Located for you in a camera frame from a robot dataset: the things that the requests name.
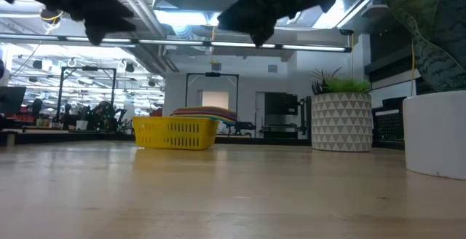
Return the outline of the black station frame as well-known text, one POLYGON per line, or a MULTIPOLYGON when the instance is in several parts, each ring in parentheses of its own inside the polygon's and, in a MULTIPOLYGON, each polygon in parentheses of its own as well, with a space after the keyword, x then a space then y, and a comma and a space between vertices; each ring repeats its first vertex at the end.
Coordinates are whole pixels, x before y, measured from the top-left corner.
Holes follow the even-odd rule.
POLYGON ((236 105, 235 105, 235 111, 238 111, 238 99, 239 99, 239 82, 240 82, 240 75, 239 74, 222 74, 219 72, 205 72, 205 73, 186 73, 186 80, 185 80, 185 97, 184 97, 184 106, 188 106, 188 96, 189 96, 189 85, 191 82, 194 82, 194 79, 192 81, 189 80, 189 77, 191 75, 195 76, 204 76, 204 77, 235 77, 237 82, 236 82, 236 105))
POLYGON ((57 122, 60 119, 61 101, 62 101, 62 94, 63 94, 63 83, 76 70, 103 71, 103 72, 112 71, 113 76, 111 77, 111 81, 112 81, 111 105, 114 104, 114 95, 115 95, 115 89, 116 89, 116 83, 117 83, 117 69, 116 68, 99 68, 99 67, 96 67, 96 66, 83 66, 83 67, 63 66, 61 68, 61 73, 60 73, 60 84, 59 84, 59 90, 58 90, 57 111, 56 111, 56 114, 55 114, 55 117, 54 117, 55 122, 57 122))

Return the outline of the yellow measuring cup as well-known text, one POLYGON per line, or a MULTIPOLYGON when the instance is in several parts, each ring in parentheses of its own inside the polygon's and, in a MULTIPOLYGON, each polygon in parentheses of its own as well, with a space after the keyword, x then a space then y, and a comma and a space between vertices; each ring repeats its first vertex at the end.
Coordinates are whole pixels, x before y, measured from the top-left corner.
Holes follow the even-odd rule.
POLYGON ((175 117, 186 117, 186 118, 203 118, 203 119, 211 119, 211 120, 218 120, 226 123, 233 123, 236 122, 235 119, 229 119, 225 117, 218 117, 209 114, 182 114, 176 115, 175 117))

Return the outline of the black cabinet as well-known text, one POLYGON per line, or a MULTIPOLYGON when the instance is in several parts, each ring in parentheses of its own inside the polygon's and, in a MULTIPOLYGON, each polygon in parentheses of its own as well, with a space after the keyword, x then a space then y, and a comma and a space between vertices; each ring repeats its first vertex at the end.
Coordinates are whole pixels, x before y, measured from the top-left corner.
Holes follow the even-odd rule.
POLYGON ((265 93, 265 114, 297 115, 298 96, 287 93, 265 93))

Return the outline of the black table frame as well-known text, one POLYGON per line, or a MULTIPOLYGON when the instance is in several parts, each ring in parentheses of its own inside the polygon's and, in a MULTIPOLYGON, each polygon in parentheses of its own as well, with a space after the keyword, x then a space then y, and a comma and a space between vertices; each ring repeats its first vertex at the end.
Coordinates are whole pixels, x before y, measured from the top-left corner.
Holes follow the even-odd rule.
MULTIPOLYGON (((11 144, 45 144, 72 141, 135 141, 135 136, 106 133, 16 133, 0 132, 0 146, 11 144)), ((311 146, 305 139, 284 138, 216 138, 215 144, 311 146)))

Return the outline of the black perforated box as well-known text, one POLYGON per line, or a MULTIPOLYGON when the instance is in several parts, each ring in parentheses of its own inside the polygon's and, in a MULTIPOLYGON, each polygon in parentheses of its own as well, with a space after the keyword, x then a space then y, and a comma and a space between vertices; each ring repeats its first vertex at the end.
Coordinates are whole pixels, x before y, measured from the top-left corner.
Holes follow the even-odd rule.
POLYGON ((404 150, 403 100, 388 98, 382 107, 372 108, 373 147, 404 150))

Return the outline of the snake plant in white pot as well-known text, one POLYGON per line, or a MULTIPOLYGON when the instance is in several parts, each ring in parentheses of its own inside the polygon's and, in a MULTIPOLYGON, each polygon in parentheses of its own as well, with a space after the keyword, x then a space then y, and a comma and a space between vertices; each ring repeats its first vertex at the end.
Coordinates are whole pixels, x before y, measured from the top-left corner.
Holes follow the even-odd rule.
POLYGON ((403 102, 408 170, 466 180, 466 0, 385 0, 434 90, 403 102))

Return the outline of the yellow plastic basket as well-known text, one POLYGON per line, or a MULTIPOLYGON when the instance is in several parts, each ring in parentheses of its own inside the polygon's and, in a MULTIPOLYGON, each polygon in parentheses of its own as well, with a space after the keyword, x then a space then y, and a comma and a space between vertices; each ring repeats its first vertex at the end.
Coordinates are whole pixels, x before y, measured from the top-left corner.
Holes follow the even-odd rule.
POLYGON ((204 150, 215 143, 218 121, 202 117, 134 117, 138 146, 204 150))

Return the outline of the dark desk monitor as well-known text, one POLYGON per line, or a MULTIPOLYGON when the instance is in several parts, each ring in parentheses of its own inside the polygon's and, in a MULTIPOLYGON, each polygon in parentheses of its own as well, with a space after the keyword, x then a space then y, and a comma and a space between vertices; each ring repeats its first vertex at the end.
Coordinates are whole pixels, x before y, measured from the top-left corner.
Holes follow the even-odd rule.
POLYGON ((26 87, 0 86, 0 113, 15 114, 20 111, 26 87))

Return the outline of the long ceiling light bar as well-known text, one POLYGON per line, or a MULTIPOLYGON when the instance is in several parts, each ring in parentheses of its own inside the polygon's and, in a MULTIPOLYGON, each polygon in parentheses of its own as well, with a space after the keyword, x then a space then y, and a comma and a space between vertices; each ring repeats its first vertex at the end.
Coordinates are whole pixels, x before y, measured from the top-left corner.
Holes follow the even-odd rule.
POLYGON ((37 34, 2 34, 0 42, 9 43, 33 43, 44 42, 45 44, 69 44, 69 45, 94 45, 101 47, 132 47, 133 45, 163 45, 163 46, 183 46, 183 47, 235 47, 251 48, 261 50, 293 50, 310 52, 352 52, 351 47, 334 47, 311 44, 263 44, 257 47, 254 43, 248 42, 222 42, 222 41, 194 41, 194 40, 169 40, 169 39, 121 39, 104 38, 99 44, 91 42, 85 36, 53 36, 37 34))

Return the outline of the red measuring cup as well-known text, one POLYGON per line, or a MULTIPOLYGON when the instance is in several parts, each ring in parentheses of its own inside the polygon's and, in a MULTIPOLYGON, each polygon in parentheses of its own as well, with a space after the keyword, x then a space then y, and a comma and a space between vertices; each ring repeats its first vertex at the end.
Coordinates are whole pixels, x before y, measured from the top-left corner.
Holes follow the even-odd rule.
POLYGON ((176 109, 171 113, 175 114, 223 114, 226 116, 236 117, 237 113, 232 110, 224 109, 216 106, 190 106, 190 107, 181 107, 176 109))

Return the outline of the distant black robot arms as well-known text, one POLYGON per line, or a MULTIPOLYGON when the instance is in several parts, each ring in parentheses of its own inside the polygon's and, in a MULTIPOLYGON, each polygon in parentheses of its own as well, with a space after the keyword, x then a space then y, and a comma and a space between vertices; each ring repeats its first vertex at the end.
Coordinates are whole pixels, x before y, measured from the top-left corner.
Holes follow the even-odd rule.
POLYGON ((126 109, 116 109, 109 101, 101 101, 97 106, 80 106, 72 113, 73 106, 65 105, 65 110, 58 117, 52 118, 52 125, 68 131, 98 131, 118 133, 123 126, 126 109))

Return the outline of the triangle-patterned succulent planter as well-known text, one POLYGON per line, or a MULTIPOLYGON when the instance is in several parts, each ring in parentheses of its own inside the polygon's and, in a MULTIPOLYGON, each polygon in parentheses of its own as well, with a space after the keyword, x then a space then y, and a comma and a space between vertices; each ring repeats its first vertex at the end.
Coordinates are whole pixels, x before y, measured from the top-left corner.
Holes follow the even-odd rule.
POLYGON ((338 77, 339 71, 312 73, 312 147, 330 152, 369 152, 373 143, 371 84, 338 77))

